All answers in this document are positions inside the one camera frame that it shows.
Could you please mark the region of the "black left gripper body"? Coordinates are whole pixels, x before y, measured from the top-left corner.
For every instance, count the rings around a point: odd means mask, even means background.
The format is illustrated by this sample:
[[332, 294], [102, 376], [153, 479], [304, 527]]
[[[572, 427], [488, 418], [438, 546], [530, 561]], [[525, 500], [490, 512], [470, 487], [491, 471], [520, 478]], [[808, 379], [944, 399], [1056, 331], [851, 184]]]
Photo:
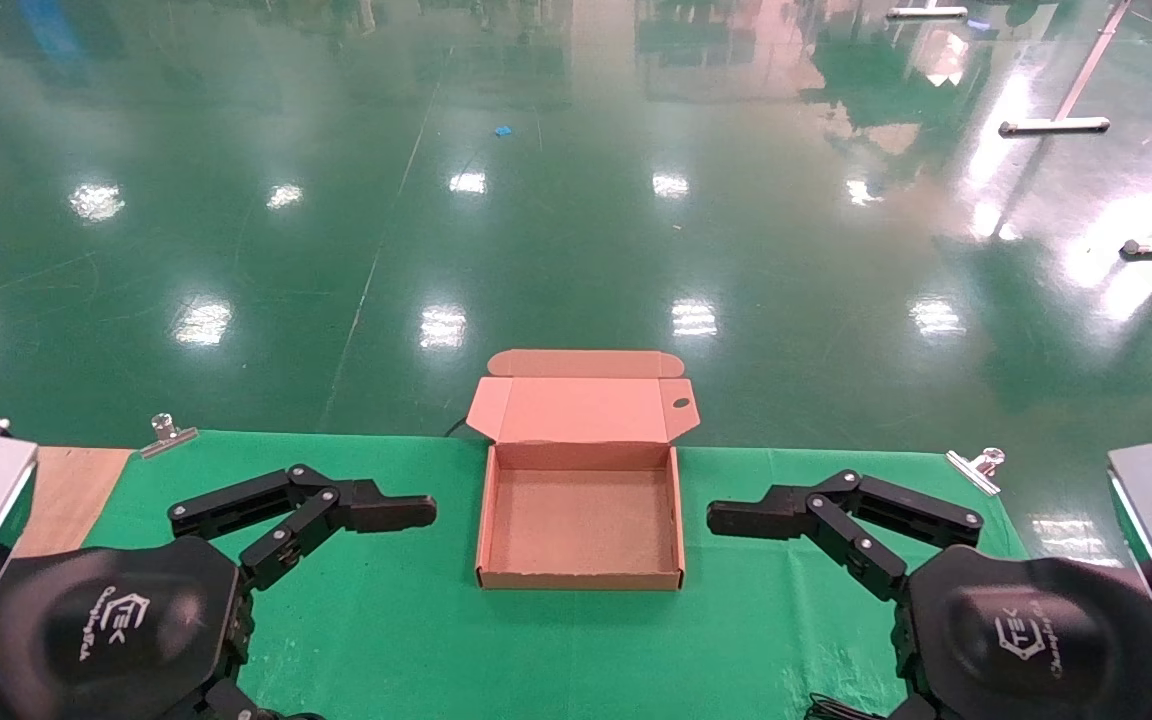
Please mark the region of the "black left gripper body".
[[204, 539], [10, 562], [5, 719], [259, 719], [238, 688], [253, 630], [241, 570]]

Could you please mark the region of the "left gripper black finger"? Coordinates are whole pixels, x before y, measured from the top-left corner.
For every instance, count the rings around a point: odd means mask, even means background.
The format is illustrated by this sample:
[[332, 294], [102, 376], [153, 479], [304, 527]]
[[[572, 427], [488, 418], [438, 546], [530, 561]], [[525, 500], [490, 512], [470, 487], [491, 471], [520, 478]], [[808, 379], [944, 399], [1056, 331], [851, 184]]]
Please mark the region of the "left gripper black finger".
[[376, 480], [338, 480], [294, 465], [179, 501], [169, 507], [168, 520], [175, 538], [197, 536], [210, 541], [276, 520], [271, 535], [279, 541], [323, 539], [338, 530], [367, 535], [430, 526], [435, 521], [435, 500], [388, 497]]
[[247, 591], [266, 591], [339, 530], [356, 535], [430, 526], [435, 500], [429, 495], [385, 497], [379, 488], [324, 488], [238, 553]]

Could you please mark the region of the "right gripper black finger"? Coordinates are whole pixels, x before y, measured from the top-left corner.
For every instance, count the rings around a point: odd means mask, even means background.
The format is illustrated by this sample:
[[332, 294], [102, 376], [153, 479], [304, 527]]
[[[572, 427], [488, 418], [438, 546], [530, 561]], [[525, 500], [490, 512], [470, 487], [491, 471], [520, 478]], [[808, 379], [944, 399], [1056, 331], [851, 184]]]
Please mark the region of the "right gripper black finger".
[[827, 498], [713, 501], [708, 503], [708, 530], [717, 536], [770, 541], [808, 539], [881, 601], [895, 600], [908, 575], [904, 560]]
[[814, 486], [772, 486], [755, 502], [708, 503], [708, 529], [717, 536], [759, 539], [808, 538], [820, 547], [864, 541], [877, 546], [864, 524], [929, 546], [977, 546], [983, 521], [977, 511], [914, 488], [854, 470], [842, 470]]

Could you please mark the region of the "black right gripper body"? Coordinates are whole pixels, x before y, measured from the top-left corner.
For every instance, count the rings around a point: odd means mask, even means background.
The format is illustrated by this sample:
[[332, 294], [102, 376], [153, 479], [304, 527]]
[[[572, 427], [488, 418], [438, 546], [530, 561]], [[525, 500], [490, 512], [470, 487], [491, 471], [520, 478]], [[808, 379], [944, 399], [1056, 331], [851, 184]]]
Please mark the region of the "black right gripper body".
[[902, 719], [1149, 719], [1152, 600], [1134, 571], [954, 546], [905, 579]]

